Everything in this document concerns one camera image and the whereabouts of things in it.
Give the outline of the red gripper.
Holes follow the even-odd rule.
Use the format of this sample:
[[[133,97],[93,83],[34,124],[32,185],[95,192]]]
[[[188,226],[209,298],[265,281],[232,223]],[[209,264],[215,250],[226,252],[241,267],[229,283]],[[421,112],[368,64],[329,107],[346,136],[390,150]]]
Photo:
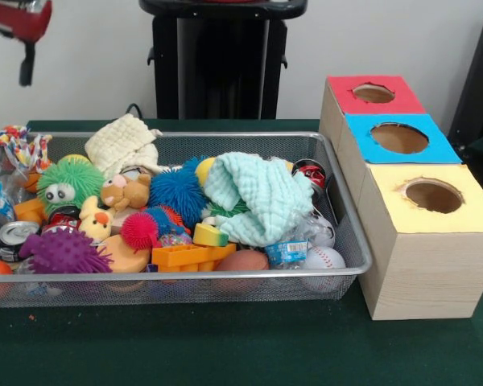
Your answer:
[[[31,86],[35,43],[45,34],[52,16],[52,1],[0,1],[0,33],[25,41],[19,84]]]

